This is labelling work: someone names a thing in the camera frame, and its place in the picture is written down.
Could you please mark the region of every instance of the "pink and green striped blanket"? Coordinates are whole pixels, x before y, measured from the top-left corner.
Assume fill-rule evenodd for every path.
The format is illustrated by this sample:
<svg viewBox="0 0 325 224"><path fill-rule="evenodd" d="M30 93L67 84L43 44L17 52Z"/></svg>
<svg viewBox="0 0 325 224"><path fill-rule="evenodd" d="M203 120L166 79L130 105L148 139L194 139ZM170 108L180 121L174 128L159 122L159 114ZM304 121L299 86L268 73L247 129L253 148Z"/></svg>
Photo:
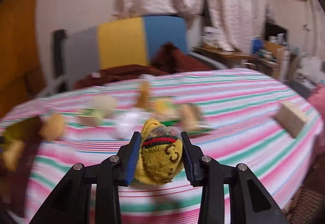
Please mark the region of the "pink and green striped blanket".
<svg viewBox="0 0 325 224"><path fill-rule="evenodd" d="M126 111L135 101L138 86L135 79L66 92L19 105L4 117L0 132L30 116L46 117L50 110L62 113L67 121L64 138L42 142L35 157L26 192L26 223L73 164L100 163L128 143L115 140L113 120L105 120L99 128L80 126L77 109L95 94L108 94L118 99L117 111ZM320 115L305 99L277 80L245 69L156 77L152 87L154 96L174 96L177 103L199 104L214 130L192 143L222 164L247 164L279 206L285 206L308 171L316 138L323 129ZM297 139L272 119L281 100L292 101L309 118ZM229 223L228 187L224 190L225 222ZM164 186L134 183L120 188L119 194L123 223L197 223L201 188L191 187L184 171Z"/></svg>

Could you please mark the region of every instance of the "brown blanket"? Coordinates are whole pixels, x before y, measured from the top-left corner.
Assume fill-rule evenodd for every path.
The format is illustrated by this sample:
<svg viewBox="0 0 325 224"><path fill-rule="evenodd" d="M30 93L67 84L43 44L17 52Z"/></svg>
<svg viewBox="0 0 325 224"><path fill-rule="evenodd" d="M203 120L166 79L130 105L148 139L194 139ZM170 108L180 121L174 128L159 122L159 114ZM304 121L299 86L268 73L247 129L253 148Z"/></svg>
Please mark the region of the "brown blanket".
<svg viewBox="0 0 325 224"><path fill-rule="evenodd" d="M74 89L81 89L93 85L104 85L106 83L136 79L141 74L151 74L155 76L173 73L210 71L213 70L198 60L183 54L172 43L163 45L156 57L152 60L151 66L124 65L114 68L100 70L99 77L87 75L84 79L74 84Z"/></svg>

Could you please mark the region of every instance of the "yellow sock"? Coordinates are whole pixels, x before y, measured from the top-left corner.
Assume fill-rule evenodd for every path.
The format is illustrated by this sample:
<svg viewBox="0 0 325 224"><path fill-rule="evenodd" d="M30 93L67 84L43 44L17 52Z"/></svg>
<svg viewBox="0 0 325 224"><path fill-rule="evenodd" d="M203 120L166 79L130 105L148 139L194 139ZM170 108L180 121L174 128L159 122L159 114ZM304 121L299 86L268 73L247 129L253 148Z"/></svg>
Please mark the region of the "yellow sock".
<svg viewBox="0 0 325 224"><path fill-rule="evenodd" d="M141 130L141 146L134 177L144 184L163 185L183 169L183 143L178 132L155 119Z"/></svg>

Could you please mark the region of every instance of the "yellow toy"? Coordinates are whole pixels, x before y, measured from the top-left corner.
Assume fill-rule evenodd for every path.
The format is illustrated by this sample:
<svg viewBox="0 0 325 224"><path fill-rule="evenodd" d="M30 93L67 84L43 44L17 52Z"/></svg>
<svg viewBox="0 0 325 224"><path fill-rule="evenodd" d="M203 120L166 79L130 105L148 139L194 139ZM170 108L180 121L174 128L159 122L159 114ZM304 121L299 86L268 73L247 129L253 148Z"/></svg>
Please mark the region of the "yellow toy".
<svg viewBox="0 0 325 224"><path fill-rule="evenodd" d="M40 135L47 141L54 141L62 137L64 130L64 117L60 113L55 112L48 120L44 121Z"/></svg>
<svg viewBox="0 0 325 224"><path fill-rule="evenodd" d="M109 95L97 95L92 102L92 107L100 109L104 117L110 116L114 112L116 105L116 99Z"/></svg>
<svg viewBox="0 0 325 224"><path fill-rule="evenodd" d="M134 178L144 184L163 185L183 169L183 143L178 131L148 119L141 131Z"/></svg>
<svg viewBox="0 0 325 224"><path fill-rule="evenodd" d="M24 149L25 143L23 141L12 140L9 147L2 153L4 165L9 171L16 171Z"/></svg>

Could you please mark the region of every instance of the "orange wall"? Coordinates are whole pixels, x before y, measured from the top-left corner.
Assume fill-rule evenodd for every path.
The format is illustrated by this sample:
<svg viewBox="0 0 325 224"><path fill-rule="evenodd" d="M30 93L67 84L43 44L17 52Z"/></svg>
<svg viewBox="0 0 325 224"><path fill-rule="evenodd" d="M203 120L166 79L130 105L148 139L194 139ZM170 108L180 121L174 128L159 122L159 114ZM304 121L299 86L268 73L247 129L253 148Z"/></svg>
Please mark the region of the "orange wall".
<svg viewBox="0 0 325 224"><path fill-rule="evenodd" d="M34 14L35 0L0 3L0 117L30 99L24 77L39 69Z"/></svg>

